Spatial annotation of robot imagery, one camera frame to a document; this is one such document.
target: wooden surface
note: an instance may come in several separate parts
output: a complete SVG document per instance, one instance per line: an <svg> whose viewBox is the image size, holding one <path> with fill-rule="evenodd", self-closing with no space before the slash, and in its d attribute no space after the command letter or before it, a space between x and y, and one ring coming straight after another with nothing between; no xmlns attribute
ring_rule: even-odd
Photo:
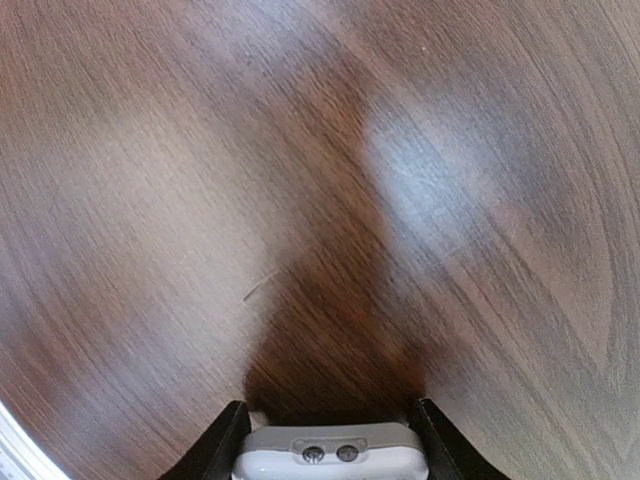
<svg viewBox="0 0 640 480"><path fill-rule="evenodd" d="M639 38L635 0L5 0L0 398L74 479L155 479L245 389L637 479Z"/></svg>

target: scratch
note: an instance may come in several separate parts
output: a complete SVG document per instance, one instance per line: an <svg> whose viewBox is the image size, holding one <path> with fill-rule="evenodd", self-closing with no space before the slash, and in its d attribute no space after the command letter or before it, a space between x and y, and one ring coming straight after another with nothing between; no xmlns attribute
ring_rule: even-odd
<svg viewBox="0 0 640 480"><path fill-rule="evenodd" d="M260 280L258 280L250 289L249 291L245 294L244 297L242 297L242 301L246 302L247 300L249 300L249 298L258 291L258 289L260 287L262 287L265 283L267 283L269 280L271 280L271 278L278 273L278 269L275 269L273 271L271 271L270 273L268 273L267 275L265 275L263 278L261 278Z"/></svg>

